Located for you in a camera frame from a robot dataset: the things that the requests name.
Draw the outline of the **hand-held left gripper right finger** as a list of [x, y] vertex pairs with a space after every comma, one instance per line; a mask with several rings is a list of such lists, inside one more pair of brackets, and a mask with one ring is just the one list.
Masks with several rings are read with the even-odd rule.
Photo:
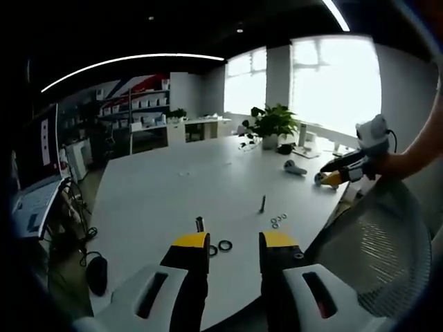
[[308, 265], [304, 252], [279, 231], [259, 234], [261, 296], [269, 331], [387, 331], [357, 293], [320, 264]]

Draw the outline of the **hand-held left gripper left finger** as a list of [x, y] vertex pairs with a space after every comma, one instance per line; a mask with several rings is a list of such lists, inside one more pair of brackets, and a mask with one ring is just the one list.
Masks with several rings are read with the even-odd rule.
[[74, 331], [199, 331], [208, 296], [210, 235], [186, 234], [162, 261], [121, 283], [99, 314], [73, 323]]

